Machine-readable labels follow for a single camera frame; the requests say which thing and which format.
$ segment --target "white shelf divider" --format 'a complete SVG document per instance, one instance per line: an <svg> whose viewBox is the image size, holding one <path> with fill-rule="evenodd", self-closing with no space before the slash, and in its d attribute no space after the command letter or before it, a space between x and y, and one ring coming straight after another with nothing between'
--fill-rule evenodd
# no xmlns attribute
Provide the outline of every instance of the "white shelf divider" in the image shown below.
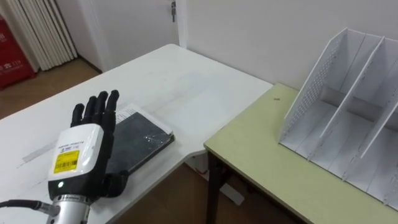
<svg viewBox="0 0 398 224"><path fill-rule="evenodd" d="M344 94L338 105L323 101ZM380 113L352 113L362 100ZM398 211L398 41L345 28L286 114L280 143Z"/></svg>

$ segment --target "white table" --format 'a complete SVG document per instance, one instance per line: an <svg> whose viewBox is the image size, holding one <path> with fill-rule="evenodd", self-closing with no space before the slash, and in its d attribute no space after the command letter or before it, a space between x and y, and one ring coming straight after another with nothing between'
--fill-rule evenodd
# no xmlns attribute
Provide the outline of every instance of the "white table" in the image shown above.
<svg viewBox="0 0 398 224"><path fill-rule="evenodd" d="M112 222L180 164L203 153L203 143L211 135L271 86L189 50L166 45L0 120L0 201L50 202L47 173L52 151L38 149L69 127L77 103L86 103L100 91L117 89L121 107L134 102L172 128L176 141L133 173L120 197L93 204L89 223ZM1 223L45 223L46 219L28 209L0 209Z"/></svg>

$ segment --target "green tabletop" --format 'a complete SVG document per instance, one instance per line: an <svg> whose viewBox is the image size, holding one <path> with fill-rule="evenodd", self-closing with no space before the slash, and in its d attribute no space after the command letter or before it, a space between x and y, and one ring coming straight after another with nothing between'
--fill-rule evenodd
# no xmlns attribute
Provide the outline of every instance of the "green tabletop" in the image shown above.
<svg viewBox="0 0 398 224"><path fill-rule="evenodd" d="M297 91L276 84L205 147L265 193L313 223L398 223L398 212L278 144Z"/></svg>

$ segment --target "white vertical blinds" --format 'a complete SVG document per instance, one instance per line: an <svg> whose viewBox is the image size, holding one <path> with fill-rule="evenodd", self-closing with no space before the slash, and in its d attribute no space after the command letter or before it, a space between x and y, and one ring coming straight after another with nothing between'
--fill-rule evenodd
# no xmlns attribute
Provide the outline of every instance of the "white vertical blinds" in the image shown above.
<svg viewBox="0 0 398 224"><path fill-rule="evenodd" d="M54 0L7 0L42 70L77 57Z"/></svg>

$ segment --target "black robotic finger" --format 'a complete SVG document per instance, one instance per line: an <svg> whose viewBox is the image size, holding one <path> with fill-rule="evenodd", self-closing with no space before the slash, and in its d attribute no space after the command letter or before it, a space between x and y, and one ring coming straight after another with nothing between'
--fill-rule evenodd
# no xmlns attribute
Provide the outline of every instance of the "black robotic finger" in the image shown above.
<svg viewBox="0 0 398 224"><path fill-rule="evenodd" d="M82 120L82 124L88 124L88 123L92 123L92 119L93 119L93 115L94 115L94 108L95 108L95 104L97 102L97 97L92 96L90 97L90 99L88 100L87 106L86 106L86 111L85 111L85 116Z"/></svg>
<svg viewBox="0 0 398 224"><path fill-rule="evenodd" d="M101 196L107 198L120 196L126 188L128 180L129 172L126 170L118 174L106 174Z"/></svg>
<svg viewBox="0 0 398 224"><path fill-rule="evenodd" d="M108 93L102 91L97 98L97 102L95 103L94 115L93 115L93 123L99 124L102 126L102 114L105 111L105 102L108 98Z"/></svg>
<svg viewBox="0 0 398 224"><path fill-rule="evenodd" d="M83 111L85 110L85 106L81 103L75 106L72 114L72 122L70 123L70 127L75 127L81 124L81 117L83 115Z"/></svg>
<svg viewBox="0 0 398 224"><path fill-rule="evenodd" d="M119 99L119 92L113 90L111 96L109 96L108 102L106 104L106 110L102 117L102 127L104 131L109 133L114 133L116 126L116 103Z"/></svg>
<svg viewBox="0 0 398 224"><path fill-rule="evenodd" d="M113 90L111 92L111 96L109 96L108 102L106 103L106 111L116 111L116 103L119 99L119 92L117 90Z"/></svg>

